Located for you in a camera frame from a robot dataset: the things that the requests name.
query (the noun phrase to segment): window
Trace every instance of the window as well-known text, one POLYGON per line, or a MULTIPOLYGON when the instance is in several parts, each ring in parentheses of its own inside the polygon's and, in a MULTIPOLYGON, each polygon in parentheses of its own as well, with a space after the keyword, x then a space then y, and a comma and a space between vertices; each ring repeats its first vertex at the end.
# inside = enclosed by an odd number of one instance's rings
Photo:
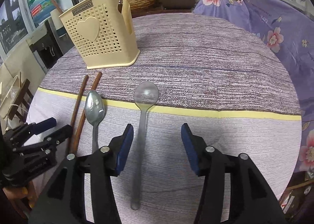
POLYGON ((5 60, 9 51, 34 29, 27 0, 4 0, 0 7, 0 58, 5 60))

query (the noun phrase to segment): black clamp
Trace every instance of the black clamp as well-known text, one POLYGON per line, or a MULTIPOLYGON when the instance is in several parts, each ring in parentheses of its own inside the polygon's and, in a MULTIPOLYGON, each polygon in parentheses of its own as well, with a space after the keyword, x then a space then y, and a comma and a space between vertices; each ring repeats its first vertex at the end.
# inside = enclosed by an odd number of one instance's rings
POLYGON ((91 223, 86 220, 84 204, 84 174, 90 173, 95 223, 121 224, 110 176, 123 171, 132 141, 133 126, 128 124, 122 136, 93 154, 67 155, 41 192, 28 223, 91 223))
POLYGON ((56 146, 72 136, 73 129, 66 125, 46 136, 43 142, 22 146, 32 135, 38 135, 56 126, 54 118, 38 124, 23 124, 4 134, 4 147, 7 153, 0 177, 1 187, 26 186, 29 181, 57 164, 56 146))
POLYGON ((230 173, 231 198, 229 219, 223 223, 287 223, 273 191, 247 154, 222 154, 193 135, 186 123, 181 127, 181 139, 191 169, 197 176, 205 176, 194 224, 220 224, 225 173, 230 173))

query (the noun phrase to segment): beige plastic basket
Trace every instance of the beige plastic basket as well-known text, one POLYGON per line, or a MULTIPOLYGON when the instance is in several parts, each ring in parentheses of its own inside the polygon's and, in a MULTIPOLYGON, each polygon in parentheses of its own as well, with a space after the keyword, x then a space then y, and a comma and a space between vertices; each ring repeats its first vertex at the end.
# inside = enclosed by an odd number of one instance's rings
POLYGON ((130 4, 123 0, 84 0, 59 16, 87 69, 129 66, 137 48, 130 4))

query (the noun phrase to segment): yellow stripe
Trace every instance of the yellow stripe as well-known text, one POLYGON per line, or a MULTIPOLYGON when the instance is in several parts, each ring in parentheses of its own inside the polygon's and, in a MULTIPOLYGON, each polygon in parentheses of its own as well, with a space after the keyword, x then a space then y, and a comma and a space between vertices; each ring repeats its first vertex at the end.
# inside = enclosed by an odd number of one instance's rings
MULTIPOLYGON (((76 94, 64 93, 59 91, 47 90, 38 88, 38 90, 72 99, 77 99, 76 94)), ((124 109, 138 110, 139 108, 134 103, 108 100, 103 99, 107 106, 119 107, 124 109)), ((182 116, 192 116, 192 117, 207 117, 207 118, 258 118, 258 119, 277 119, 277 120, 287 120, 287 121, 300 121, 301 116, 299 115, 288 115, 288 114, 278 114, 271 112, 258 112, 258 111, 214 111, 214 110, 197 110, 197 109, 187 109, 179 107, 168 107, 168 106, 153 106, 150 111, 155 113, 165 113, 174 114, 182 116)))

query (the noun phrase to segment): spoon handle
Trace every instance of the spoon handle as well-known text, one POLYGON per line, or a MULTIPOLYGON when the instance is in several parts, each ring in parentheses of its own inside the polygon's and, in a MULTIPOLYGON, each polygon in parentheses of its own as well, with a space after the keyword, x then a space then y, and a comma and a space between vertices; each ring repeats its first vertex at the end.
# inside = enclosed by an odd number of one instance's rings
POLYGON ((93 126, 93 144, 92 144, 92 153, 98 150, 98 126, 93 126))
POLYGON ((133 178, 132 192, 131 192, 131 208, 138 210, 141 206, 141 185, 142 185, 142 162, 145 150, 145 127, 146 127, 147 110, 141 110, 141 117, 139 120, 139 131, 137 139, 138 155, 135 175, 133 178))

